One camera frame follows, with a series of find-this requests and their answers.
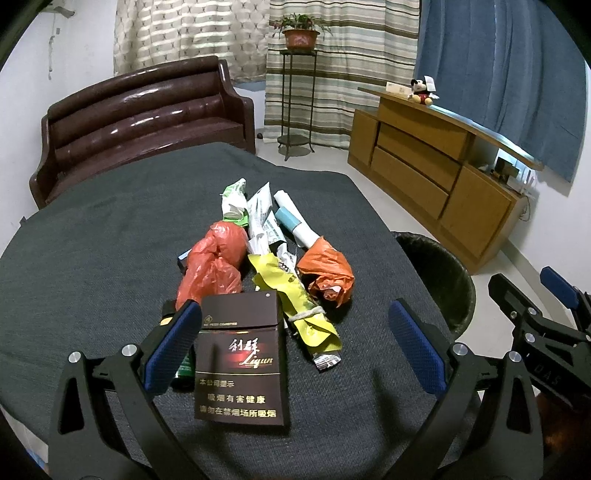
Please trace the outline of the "dark brown cigarette pack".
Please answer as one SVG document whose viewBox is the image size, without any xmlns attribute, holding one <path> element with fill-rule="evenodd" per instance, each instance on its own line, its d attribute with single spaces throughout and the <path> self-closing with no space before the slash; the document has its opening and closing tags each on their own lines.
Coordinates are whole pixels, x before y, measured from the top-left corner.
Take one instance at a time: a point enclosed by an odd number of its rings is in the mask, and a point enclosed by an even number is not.
<svg viewBox="0 0 591 480">
<path fill-rule="evenodd" d="M 195 342 L 194 416 L 256 427 L 290 424 L 283 308 L 274 291 L 208 296 Z"/>
</svg>

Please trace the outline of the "yellow snack wrapper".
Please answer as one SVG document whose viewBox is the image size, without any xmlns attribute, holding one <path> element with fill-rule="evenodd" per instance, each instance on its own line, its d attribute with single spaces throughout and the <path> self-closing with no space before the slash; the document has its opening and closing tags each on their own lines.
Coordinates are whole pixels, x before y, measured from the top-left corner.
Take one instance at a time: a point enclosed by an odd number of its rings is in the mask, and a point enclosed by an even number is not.
<svg viewBox="0 0 591 480">
<path fill-rule="evenodd" d="M 256 270 L 252 281 L 262 290 L 274 290 L 280 296 L 287 325 L 297 332 L 318 371 L 327 371 L 342 361 L 342 341 L 324 308 L 304 288 L 300 278 L 288 271 L 280 259 L 267 253 L 249 254 Z"/>
</svg>

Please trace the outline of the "orange plastic bag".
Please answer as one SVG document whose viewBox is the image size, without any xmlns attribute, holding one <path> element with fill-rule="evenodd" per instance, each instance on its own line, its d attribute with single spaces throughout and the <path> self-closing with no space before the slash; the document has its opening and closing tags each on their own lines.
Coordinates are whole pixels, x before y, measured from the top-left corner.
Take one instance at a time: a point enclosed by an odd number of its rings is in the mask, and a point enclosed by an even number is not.
<svg viewBox="0 0 591 480">
<path fill-rule="evenodd" d="M 304 279 L 308 293 L 317 300 L 339 308 L 352 297 L 356 281 L 353 269 L 345 255 L 324 236 L 298 260 L 297 272 Z"/>
</svg>

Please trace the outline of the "red plastic bag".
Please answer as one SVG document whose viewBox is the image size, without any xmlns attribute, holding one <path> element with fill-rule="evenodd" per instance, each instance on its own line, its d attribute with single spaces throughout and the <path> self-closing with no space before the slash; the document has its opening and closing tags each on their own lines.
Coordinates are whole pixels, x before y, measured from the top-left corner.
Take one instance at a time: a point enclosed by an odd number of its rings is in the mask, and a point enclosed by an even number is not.
<svg viewBox="0 0 591 480">
<path fill-rule="evenodd" d="M 245 259 L 248 241 L 245 229 L 235 223 L 217 221 L 212 224 L 188 254 L 175 308 L 180 309 L 187 300 L 201 303 L 211 295 L 242 291 L 239 267 Z"/>
</svg>

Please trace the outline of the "white printed tube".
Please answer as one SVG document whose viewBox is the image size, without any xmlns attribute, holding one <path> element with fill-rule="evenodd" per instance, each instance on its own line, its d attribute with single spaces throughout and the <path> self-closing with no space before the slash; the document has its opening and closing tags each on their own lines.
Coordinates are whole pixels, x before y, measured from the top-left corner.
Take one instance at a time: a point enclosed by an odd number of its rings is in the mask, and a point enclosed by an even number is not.
<svg viewBox="0 0 591 480">
<path fill-rule="evenodd" d="M 287 242 L 273 212 L 270 183 L 260 187 L 246 202 L 246 212 L 249 215 L 249 254 L 266 255 L 273 251 L 273 246 Z"/>
</svg>

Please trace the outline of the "green white wrapper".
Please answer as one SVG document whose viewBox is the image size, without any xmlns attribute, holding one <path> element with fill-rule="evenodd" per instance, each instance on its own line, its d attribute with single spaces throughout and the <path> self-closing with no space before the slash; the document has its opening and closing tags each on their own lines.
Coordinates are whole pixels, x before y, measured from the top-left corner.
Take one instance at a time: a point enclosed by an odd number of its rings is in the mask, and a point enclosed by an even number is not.
<svg viewBox="0 0 591 480">
<path fill-rule="evenodd" d="M 240 227 L 249 225 L 249 213 L 247 213 L 247 200 L 245 197 L 245 178 L 240 178 L 224 188 L 221 193 L 222 220 L 235 223 Z"/>
</svg>

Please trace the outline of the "white blue toothpaste tube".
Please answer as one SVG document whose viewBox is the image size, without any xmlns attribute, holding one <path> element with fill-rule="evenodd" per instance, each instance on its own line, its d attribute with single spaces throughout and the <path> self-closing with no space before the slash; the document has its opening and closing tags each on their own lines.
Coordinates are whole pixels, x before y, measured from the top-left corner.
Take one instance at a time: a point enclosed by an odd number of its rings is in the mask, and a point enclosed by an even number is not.
<svg viewBox="0 0 591 480">
<path fill-rule="evenodd" d="M 304 249 L 310 249 L 314 246 L 320 235 L 315 233 L 304 220 L 290 195 L 286 191 L 279 190 L 276 191 L 273 198 L 276 204 L 279 205 L 279 209 L 276 211 L 276 220 L 294 236 L 297 246 Z"/>
</svg>

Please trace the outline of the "light blue toothpaste box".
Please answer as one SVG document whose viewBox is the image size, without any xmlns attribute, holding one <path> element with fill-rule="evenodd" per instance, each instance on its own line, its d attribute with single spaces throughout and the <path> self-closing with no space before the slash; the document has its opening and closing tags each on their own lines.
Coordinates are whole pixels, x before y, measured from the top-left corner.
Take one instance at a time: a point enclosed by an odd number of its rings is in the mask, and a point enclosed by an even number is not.
<svg viewBox="0 0 591 480">
<path fill-rule="evenodd" d="M 177 257 L 177 266 L 182 274 L 184 274 L 187 270 L 187 259 L 190 251 L 186 250 L 182 254 Z"/>
</svg>

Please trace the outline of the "wooden sideboard cabinet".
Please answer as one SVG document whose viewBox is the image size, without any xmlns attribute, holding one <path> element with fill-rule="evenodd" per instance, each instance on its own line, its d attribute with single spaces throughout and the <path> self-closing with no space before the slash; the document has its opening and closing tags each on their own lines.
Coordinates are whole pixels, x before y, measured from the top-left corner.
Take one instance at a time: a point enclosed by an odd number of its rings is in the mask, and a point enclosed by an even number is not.
<svg viewBox="0 0 591 480">
<path fill-rule="evenodd" d="M 506 152 L 543 166 L 506 137 L 449 110 L 375 93 L 377 110 L 353 115 L 349 164 L 388 193 L 471 273 L 492 260 L 527 197 L 493 169 Z"/>
</svg>

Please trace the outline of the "dark grey tablecloth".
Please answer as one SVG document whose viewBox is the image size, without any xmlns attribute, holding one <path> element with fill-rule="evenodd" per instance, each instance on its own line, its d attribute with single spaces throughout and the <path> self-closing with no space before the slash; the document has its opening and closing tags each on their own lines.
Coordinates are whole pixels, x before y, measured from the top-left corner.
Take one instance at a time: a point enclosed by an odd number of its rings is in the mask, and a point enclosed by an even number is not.
<svg viewBox="0 0 591 480">
<path fill-rule="evenodd" d="M 31 216 L 1 258 L 1 403 L 38 437 L 50 432 L 67 356 L 113 354 L 141 341 L 175 296 L 177 256 L 221 217 L 221 192 L 290 194 L 305 220 L 345 254 L 356 284 L 335 319 L 342 362 L 318 371 L 287 342 L 290 431 L 202 422 L 190 395 L 155 403 L 213 479 L 378 479 L 434 406 L 388 326 L 404 299 L 446 323 L 405 252 L 356 185 L 339 173 L 278 167 L 226 144 L 137 161 L 83 181 Z"/>
</svg>

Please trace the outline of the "blue curtain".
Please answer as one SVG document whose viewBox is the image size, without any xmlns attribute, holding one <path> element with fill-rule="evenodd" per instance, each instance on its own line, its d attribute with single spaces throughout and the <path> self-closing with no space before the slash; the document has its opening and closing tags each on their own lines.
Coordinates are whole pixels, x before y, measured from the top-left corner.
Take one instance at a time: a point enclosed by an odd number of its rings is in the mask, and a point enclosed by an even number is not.
<svg viewBox="0 0 591 480">
<path fill-rule="evenodd" d="M 573 181 L 586 127 L 586 63 L 543 2 L 422 2 L 415 72 L 434 78 L 441 107 Z"/>
</svg>

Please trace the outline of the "small box on cabinet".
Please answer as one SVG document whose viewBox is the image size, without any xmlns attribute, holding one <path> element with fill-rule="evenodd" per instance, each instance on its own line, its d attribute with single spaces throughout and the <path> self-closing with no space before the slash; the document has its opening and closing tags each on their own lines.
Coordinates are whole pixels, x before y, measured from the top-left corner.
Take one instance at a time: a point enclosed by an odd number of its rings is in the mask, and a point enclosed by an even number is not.
<svg viewBox="0 0 591 480">
<path fill-rule="evenodd" d="M 413 96 L 411 87 L 394 82 L 388 82 L 386 84 L 386 92 L 403 99 Z"/>
</svg>

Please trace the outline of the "dark brown leather sofa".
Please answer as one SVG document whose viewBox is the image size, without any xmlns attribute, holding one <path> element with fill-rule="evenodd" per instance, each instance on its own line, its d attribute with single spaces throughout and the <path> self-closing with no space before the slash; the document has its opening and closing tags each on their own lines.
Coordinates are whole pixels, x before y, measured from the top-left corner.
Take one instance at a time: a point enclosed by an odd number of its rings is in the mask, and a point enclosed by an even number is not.
<svg viewBox="0 0 591 480">
<path fill-rule="evenodd" d="M 215 55 L 166 62 L 51 105 L 41 120 L 41 158 L 29 188 L 43 209 L 100 173 L 216 142 L 256 150 L 252 99 L 235 91 L 228 64 Z"/>
</svg>

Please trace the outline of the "potted plant terracotta pot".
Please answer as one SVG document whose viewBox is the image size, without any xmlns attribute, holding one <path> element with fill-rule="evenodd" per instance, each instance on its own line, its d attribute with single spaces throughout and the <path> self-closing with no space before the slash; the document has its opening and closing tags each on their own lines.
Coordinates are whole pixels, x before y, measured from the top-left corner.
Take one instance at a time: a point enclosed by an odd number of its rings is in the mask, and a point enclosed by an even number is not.
<svg viewBox="0 0 591 480">
<path fill-rule="evenodd" d="M 298 53 L 314 51 L 318 35 L 331 32 L 329 23 L 324 19 L 297 13 L 270 20 L 270 27 L 283 34 L 287 51 Z"/>
</svg>

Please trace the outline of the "dark picture frame on shelf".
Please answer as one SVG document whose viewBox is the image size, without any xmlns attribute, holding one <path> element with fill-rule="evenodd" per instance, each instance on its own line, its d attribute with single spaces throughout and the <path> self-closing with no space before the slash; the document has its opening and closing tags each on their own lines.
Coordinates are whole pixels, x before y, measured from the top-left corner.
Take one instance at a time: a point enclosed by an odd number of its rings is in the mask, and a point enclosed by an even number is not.
<svg viewBox="0 0 591 480">
<path fill-rule="evenodd" d="M 492 175 L 501 183 L 507 184 L 510 178 L 516 179 L 520 170 L 508 160 L 498 156 L 492 170 Z"/>
</svg>

